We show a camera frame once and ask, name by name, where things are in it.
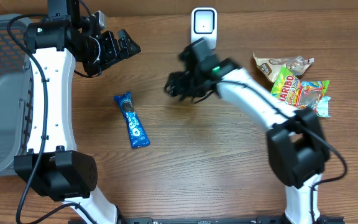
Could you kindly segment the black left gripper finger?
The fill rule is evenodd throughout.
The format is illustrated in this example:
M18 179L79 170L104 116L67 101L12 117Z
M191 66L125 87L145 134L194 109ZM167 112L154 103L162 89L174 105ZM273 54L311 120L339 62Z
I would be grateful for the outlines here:
M134 43L125 29L118 31L119 44L121 47L133 47Z
M119 46L120 46L119 58L121 60L128 59L141 52L141 49L138 45L120 43Z

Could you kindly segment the blue Oreo cookie pack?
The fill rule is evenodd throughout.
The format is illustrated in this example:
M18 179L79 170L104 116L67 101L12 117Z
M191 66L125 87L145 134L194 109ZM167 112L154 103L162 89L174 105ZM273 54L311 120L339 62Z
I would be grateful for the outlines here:
M149 146L150 140L134 109L132 93L128 91L123 95L115 95L114 101L126 122L131 148Z

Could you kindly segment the beige paper-like bag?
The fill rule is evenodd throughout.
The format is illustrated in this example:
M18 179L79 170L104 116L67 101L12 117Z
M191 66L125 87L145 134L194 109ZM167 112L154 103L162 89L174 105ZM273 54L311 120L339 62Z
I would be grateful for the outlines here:
M301 78L314 63L314 58L305 59L301 55L287 58L258 58L253 53L257 68L274 83L282 67L286 67L296 77Z

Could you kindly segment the green snack packet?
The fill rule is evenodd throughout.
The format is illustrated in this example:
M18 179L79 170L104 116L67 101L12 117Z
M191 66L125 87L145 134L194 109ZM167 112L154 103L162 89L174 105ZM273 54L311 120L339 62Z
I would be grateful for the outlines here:
M282 67L273 84L271 94L299 110L310 107L316 111L328 89L329 82L329 80L301 81L289 69Z

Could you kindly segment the teal tissue pack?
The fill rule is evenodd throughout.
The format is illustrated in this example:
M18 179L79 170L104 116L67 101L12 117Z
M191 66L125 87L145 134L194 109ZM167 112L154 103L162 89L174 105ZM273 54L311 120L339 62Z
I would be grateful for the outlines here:
M320 118L330 118L331 115L329 114L329 101L331 100L330 96L324 96L320 99L317 107L316 107L316 114Z

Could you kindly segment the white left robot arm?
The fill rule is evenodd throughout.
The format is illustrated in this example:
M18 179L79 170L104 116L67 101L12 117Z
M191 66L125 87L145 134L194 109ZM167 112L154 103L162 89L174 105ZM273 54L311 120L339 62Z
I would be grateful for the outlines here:
M123 223L119 209L97 185L93 157L78 152L71 118L76 64L95 78L141 49L125 30L105 29L101 11L81 15L80 0L49 1L48 12L27 26L19 47L30 59L34 88L30 137L14 170L26 190L70 207L83 223Z

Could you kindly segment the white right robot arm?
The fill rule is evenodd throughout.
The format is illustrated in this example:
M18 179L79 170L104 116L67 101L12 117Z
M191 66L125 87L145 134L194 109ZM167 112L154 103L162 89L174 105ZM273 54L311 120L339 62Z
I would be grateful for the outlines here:
M237 62L221 60L204 38L186 46L178 59L184 70L169 74L165 92L195 103L215 93L252 118L266 134L270 167L285 185L285 222L316 223L318 185L329 146L314 111L298 110L275 98Z

